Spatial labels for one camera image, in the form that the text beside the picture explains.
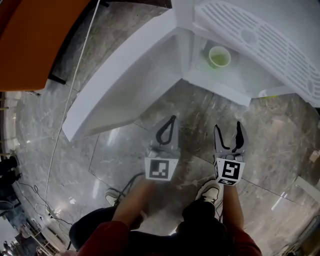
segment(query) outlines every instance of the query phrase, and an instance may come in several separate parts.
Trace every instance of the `leg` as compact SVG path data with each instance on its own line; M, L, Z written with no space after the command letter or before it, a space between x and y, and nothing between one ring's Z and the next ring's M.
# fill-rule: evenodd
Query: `leg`
M69 237L77 251L85 244L101 223L110 222L112 220L119 205L115 205L117 197L118 194L115 191L108 190L105 199L109 202L111 207L94 210L72 225L69 231ZM139 215L132 223L130 229L138 229L142 221L143 217Z
M133 221L140 215L154 190L154 182L142 179L117 207L113 221L121 221L132 227ZM129 232L128 251L131 255L168 254L172 251L173 238L138 231Z
M77 251L79 251L101 223L112 220L116 208L116 206L111 206L109 208L94 210L72 225L69 237Z
M13 157L10 156L9 159L5 159L0 162L0 176L4 175L8 171L10 171L12 168L15 168L18 166L17 160Z
M198 192L196 200L183 210L182 222L174 235L178 248L184 253L196 255L229 255L232 240L226 227L215 218L215 205L219 204L221 187L215 180L206 182Z

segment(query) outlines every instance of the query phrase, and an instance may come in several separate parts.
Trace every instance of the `green cup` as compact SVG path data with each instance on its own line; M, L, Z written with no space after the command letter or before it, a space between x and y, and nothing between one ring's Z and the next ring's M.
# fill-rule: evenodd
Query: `green cup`
M209 65L214 69L224 68L228 66L231 61L230 52L222 46L212 47L208 57Z

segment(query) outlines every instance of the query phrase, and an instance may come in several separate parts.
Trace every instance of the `gray marble tile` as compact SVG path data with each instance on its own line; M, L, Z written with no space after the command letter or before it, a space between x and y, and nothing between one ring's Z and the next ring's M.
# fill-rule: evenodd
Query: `gray marble tile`
M311 185L316 186L320 180L320 158L315 162L310 160L310 156L314 152L312 145L306 149L305 156L301 159L301 168L299 176L309 182Z
M235 185L239 195L245 190L248 184L250 184L250 182L242 178L239 183Z
M45 88L38 91L41 97L23 92L16 107L17 134L20 144L44 136L53 136L61 125L70 87L48 80ZM72 90L68 109L77 96Z
M111 2L98 7L82 56L74 89L81 91L102 63L136 30L166 9L147 4ZM92 10L77 29L65 53L57 61L53 73L70 86L93 17Z
M21 184L18 185L17 183L14 183L12 186L21 202L24 214L29 219L29 221L31 223L36 222L36 225L40 229L49 227L51 230L53 230L64 244L64 249L66 250L70 241L68 235L70 225L62 221L61 224L59 224L58 221L50 219L49 216L44 215L44 206L42 205L43 202L40 202L39 198L35 198L37 197L37 195L35 196L35 194L31 192L31 190L29 190L29 187L23 186Z
M298 94L294 94L290 98L285 115L297 126L313 148L318 149L320 146L320 130L318 128L320 117L316 109Z
M306 208L319 207L319 203L294 182L283 190L281 196Z
M145 171L150 140L148 131L134 123L100 133L89 171L121 190L133 175Z
M245 107L215 94L192 138L195 144L195 150L192 153L211 162L214 152L215 125L219 126L224 144L228 146L236 133L237 121L244 125L251 146L254 142L253 136L258 130L262 129L266 122L270 122L271 116L283 114L288 102L288 95L284 95L277 98L253 99L250 106Z
M14 150L19 147L16 131L17 111L16 106L12 106L9 109L3 111L3 126L1 133L1 146L4 153L8 153L10 150Z
M317 209L300 206L249 183L239 196L245 231L264 256L273 256L293 242Z
M306 169L311 150L303 131L288 117L294 97L253 99L244 107L214 95L191 140L196 149L191 152L212 161L215 124L228 146L240 121L249 139L242 178L280 196Z
M152 104L135 124L149 131L163 118L176 115L180 124L179 146L183 150L194 151L191 138L197 132L199 121L212 97L212 92L180 80Z
M98 135L69 142L61 132L50 173L47 200L58 218L74 223L108 207L108 186L89 172Z

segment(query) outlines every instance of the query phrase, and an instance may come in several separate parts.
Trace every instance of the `shoe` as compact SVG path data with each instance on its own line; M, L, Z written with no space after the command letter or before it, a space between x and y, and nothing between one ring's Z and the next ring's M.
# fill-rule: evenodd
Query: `shoe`
M19 166L20 163L19 163L19 160L18 160L18 157L17 157L16 153L12 149L10 149L9 152L11 154L10 157L14 157L14 159L16 160L17 166Z
M119 193L117 191L109 188L105 193L105 200L107 200L107 202L111 206L115 206L118 196L119 196Z
M195 200L203 200L204 202L215 205L220 201L221 190L221 186L214 179L208 180L199 189Z

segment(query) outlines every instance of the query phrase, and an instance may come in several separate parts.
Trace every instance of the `black cable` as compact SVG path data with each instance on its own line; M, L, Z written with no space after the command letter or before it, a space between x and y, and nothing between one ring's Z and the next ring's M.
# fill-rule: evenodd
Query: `black cable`
M219 213L218 213L218 209L219 209L219 207L221 206L221 204L223 203L223 199L221 200L221 203L219 203L219 205L215 208L215 212L216 212L216 214L219 216L219 222L221 222L221 219L222 219L222 214L221 215L219 215Z
M40 197L40 199L41 199L42 201L44 201L45 206L48 207L49 214L51 214L50 206L49 206L49 204L41 197L41 195L39 195L38 187L37 187L36 185L34 185L34 186L32 187L32 186L30 186L29 184L25 184L25 183L20 182L20 179L22 178L22 173L19 173L18 176L19 176L18 183L21 184L21 185L25 185L25 186L30 187L30 188L32 189L32 191L33 191L34 193L36 193L36 194Z
M219 217L219 222L221 222L221 219L222 219L223 215L224 215L224 210L222 209L221 216Z
M67 250L69 250L69 249L70 249L70 246L71 246L71 241L69 242L69 245L68 245Z
M119 191L118 189L113 188L113 187L109 187L108 190L113 190L113 191L115 191L115 192L117 192L119 194L121 193L121 191Z
M47 208L48 208L48 211L49 211L49 214L48 214L48 215L50 216L51 219L63 221L63 222L65 222L65 223L69 224L69 225L72 225L71 223L65 221L65 220L62 219L62 218L55 218L55 217L53 217L53 216L51 215L51 208L50 208L49 204L41 197L41 195L39 195L38 187L37 187L36 185L34 185L34 186L32 187L32 186L29 185L29 184L25 184L25 183L20 182L21 177L22 177L22 173L19 173L18 183L21 184L21 185L25 185L25 186L30 187L30 188L32 189L32 191L33 191L34 193L36 193L36 194L40 197L40 199L41 199L42 201L44 201L45 204L42 204L42 205L44 205L44 207L47 207ZM19 188L22 196L29 202L29 204L31 205L31 207L34 209L34 211L35 211L37 214L39 214L39 213L36 211L36 209L32 206L32 203L28 200L28 198L23 195L20 187L19 187L19 186L17 186L17 187Z
M71 224L71 223L69 223L69 222L65 221L65 220L64 220L64 219L62 219L62 218L54 218L54 217L52 217L52 216L50 216L50 218L51 218L51 219L55 219L55 220L59 220L59 221L63 221L63 222L65 222L65 223L67 223L67 224L69 224L69 225L71 225L71 226L72 226L72 224Z

